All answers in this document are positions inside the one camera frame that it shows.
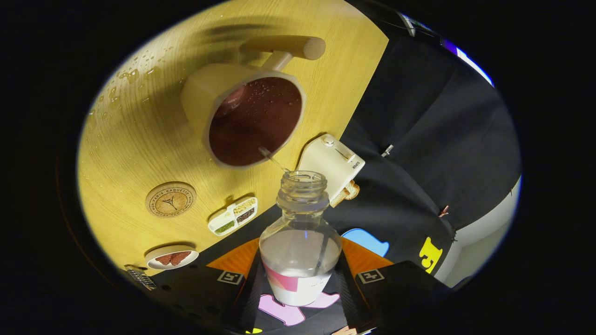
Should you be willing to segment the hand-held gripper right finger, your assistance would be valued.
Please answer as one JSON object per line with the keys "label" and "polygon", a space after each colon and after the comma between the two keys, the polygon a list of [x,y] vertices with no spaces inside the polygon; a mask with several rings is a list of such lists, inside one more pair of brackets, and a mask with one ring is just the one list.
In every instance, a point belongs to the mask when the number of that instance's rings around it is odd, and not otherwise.
{"label": "hand-held gripper right finger", "polygon": [[430,315],[453,292],[411,261],[394,263],[341,241],[334,276],[347,324],[358,333],[396,333]]}

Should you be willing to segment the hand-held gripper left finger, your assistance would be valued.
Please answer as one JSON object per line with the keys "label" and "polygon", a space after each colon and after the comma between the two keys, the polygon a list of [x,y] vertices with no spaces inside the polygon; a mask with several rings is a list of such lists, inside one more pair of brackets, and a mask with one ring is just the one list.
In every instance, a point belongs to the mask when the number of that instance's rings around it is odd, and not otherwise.
{"label": "hand-held gripper left finger", "polygon": [[149,276],[143,292],[209,335],[244,335],[255,327],[264,280],[255,238],[210,263]]}

